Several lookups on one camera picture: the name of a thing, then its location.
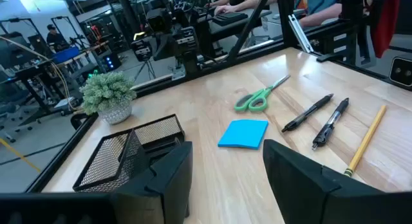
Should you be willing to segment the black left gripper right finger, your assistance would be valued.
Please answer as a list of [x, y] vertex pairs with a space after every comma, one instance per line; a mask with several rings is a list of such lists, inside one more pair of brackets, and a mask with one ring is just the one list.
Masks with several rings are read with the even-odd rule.
[[286, 224], [388, 224], [383, 193], [266, 139], [263, 161]]

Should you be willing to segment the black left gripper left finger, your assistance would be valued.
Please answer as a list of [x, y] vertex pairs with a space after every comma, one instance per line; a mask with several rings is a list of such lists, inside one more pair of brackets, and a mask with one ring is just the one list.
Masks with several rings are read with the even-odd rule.
[[115, 190], [116, 224], [183, 224], [191, 183], [192, 142], [183, 142]]

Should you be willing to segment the black mesh desk organizer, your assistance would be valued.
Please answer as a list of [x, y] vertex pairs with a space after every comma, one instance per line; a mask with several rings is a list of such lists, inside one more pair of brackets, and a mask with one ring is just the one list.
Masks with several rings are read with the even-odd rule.
[[185, 140], [176, 115], [101, 138], [73, 184], [76, 192], [111, 192]]

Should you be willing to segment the black pen clear barrel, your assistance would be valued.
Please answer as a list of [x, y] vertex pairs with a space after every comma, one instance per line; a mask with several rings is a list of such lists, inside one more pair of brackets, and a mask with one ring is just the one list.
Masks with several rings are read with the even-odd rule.
[[345, 98], [344, 100], [341, 101], [341, 103], [337, 106], [331, 117], [328, 119], [328, 121], [323, 125], [323, 128], [319, 131], [317, 136], [314, 138], [312, 141], [312, 149], [316, 150], [318, 147], [323, 147], [329, 137], [331, 136], [333, 129], [335, 127], [335, 123], [338, 121], [338, 119], [341, 117], [341, 115], [344, 113], [346, 108], [348, 107], [349, 104], [349, 98]]

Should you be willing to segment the slim black pen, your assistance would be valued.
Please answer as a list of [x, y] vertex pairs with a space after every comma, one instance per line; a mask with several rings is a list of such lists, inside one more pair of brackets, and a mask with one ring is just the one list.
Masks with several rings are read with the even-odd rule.
[[312, 105], [298, 117], [287, 123], [287, 125], [281, 130], [281, 132], [284, 133], [286, 131], [293, 131], [297, 129], [310, 115], [327, 104], [333, 96], [334, 94], [330, 93], [329, 95], [323, 97], [321, 100], [318, 100], [314, 105]]

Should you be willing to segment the blue sticky note pad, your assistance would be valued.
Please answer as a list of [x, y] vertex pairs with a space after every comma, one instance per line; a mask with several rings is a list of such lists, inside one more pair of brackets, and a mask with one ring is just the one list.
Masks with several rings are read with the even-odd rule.
[[218, 142], [218, 147], [259, 149], [268, 120], [233, 120]]

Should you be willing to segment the yellow pencil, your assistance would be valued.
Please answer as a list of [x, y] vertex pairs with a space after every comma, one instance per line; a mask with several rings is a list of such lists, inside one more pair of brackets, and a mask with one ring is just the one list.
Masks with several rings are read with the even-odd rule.
[[370, 125], [368, 131], [366, 132], [364, 138], [362, 139], [362, 142], [358, 149], [356, 150], [353, 158], [351, 159], [351, 162], [349, 163], [348, 167], [346, 170], [343, 172], [343, 175], [346, 175], [348, 177], [352, 177], [356, 167], [358, 166], [363, 154], [365, 153], [374, 133], [376, 132], [382, 117], [384, 116], [386, 112], [386, 105], [383, 105], [380, 107], [379, 112], [376, 114], [372, 124]]

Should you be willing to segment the green-handled scissors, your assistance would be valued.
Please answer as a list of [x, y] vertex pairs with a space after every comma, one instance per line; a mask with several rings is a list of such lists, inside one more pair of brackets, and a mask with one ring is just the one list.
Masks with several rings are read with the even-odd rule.
[[249, 110], [250, 112], [262, 112], [264, 111], [267, 106], [267, 97], [272, 92], [272, 90], [276, 89], [282, 83], [290, 78], [290, 75], [286, 75], [281, 79], [277, 80], [273, 83], [273, 85], [258, 90], [254, 93], [245, 95], [244, 97], [240, 98], [234, 105], [234, 110], [237, 112], [244, 112]]

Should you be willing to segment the black keyboard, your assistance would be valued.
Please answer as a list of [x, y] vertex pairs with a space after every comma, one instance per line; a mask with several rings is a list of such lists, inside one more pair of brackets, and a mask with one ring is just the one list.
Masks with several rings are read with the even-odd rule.
[[220, 26], [227, 26], [229, 24], [235, 23], [237, 21], [247, 19], [248, 15], [244, 13], [227, 13], [227, 14], [218, 14], [212, 18], [212, 21]]

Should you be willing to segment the person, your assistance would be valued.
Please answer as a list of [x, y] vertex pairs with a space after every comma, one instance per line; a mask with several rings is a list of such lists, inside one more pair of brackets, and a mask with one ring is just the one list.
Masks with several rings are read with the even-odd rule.
[[47, 26], [48, 34], [46, 37], [46, 42], [48, 45], [54, 49], [55, 52], [60, 52], [66, 50], [70, 47], [68, 42], [65, 40], [61, 33], [58, 33], [54, 25], [49, 24]]
[[[238, 5], [220, 5], [216, 7], [214, 15], [226, 14], [231, 12], [241, 12], [246, 9], [255, 9], [258, 7], [260, 2], [261, 0], [245, 0], [244, 2]], [[271, 5], [276, 2], [277, 0], [267, 0], [265, 5]]]
[[330, 19], [337, 19], [342, 4], [337, 0], [294, 0], [295, 9], [303, 9], [305, 16], [299, 20], [302, 28], [322, 25]]

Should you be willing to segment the black computer blue lights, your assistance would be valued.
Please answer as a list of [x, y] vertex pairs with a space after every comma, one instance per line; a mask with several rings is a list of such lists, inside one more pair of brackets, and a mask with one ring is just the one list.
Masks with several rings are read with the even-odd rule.
[[103, 56], [104, 64], [107, 66], [107, 72], [113, 71], [121, 67], [122, 63], [116, 53], [110, 53]]

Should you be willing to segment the potted artificial green plant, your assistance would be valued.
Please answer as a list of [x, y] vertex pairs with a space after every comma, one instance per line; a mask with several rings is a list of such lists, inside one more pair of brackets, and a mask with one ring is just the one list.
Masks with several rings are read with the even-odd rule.
[[118, 124], [132, 112], [131, 102], [136, 98], [133, 82], [121, 72], [93, 75], [80, 88], [82, 109], [87, 115], [97, 113], [108, 124]]

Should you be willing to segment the blue bin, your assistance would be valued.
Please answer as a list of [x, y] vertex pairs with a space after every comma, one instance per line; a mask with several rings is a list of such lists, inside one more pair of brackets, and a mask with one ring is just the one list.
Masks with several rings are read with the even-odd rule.
[[53, 56], [53, 62], [56, 64], [60, 64], [62, 62], [68, 61], [78, 56], [79, 53], [80, 53], [80, 50], [76, 46], [70, 47], [68, 49], [55, 53]]

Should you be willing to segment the silver aluminium bar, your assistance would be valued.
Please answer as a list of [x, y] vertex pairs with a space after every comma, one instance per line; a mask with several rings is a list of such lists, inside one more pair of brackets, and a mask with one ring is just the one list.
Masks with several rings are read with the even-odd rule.
[[290, 24], [290, 27], [298, 40], [298, 43], [302, 47], [303, 51], [306, 53], [312, 53], [314, 49], [312, 48], [312, 45], [310, 44], [310, 41], [308, 40], [307, 36], [305, 35], [303, 29], [301, 28], [299, 21], [295, 17], [294, 14], [288, 15], [288, 21]]

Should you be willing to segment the red cloth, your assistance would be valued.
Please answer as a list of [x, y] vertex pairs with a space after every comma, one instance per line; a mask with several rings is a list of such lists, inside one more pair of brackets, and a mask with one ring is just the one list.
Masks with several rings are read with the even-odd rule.
[[373, 0], [371, 4], [371, 41], [375, 56], [381, 58], [395, 33], [400, 0]]

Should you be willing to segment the black metal table frame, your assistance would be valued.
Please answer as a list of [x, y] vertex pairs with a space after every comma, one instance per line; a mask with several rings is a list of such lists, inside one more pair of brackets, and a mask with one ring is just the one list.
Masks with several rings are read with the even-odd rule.
[[[246, 92], [275, 79], [290, 78], [269, 97], [269, 107], [255, 114], [269, 122], [266, 137], [336, 171], [344, 170], [382, 105], [388, 109], [355, 178], [383, 191], [412, 189], [412, 86], [405, 87], [378, 75], [334, 62], [318, 62], [314, 55], [285, 48], [239, 61], [232, 67], [206, 71], [175, 86], [145, 95], [133, 105], [133, 115], [111, 126], [90, 118], [46, 168], [35, 184], [42, 192], [72, 189], [82, 168], [103, 136], [129, 129], [164, 115], [176, 114], [194, 146], [194, 184], [199, 190], [223, 189], [263, 181], [260, 150], [218, 147], [233, 120], [247, 118], [234, 111], [234, 102]], [[281, 130], [318, 100], [332, 99], [297, 129]], [[312, 141], [345, 98], [349, 104], [335, 123], [327, 143], [312, 149]]]

